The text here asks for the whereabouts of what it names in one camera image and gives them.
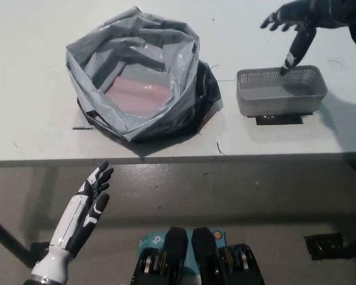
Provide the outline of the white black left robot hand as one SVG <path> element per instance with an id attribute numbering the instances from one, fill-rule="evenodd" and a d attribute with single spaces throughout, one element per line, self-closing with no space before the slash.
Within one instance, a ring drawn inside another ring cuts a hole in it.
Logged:
<path id="1" fill-rule="evenodd" d="M 50 247 L 65 250 L 75 258 L 95 229 L 110 195 L 105 193 L 113 168 L 108 162 L 97 167 L 72 196 L 56 226 Z"/>

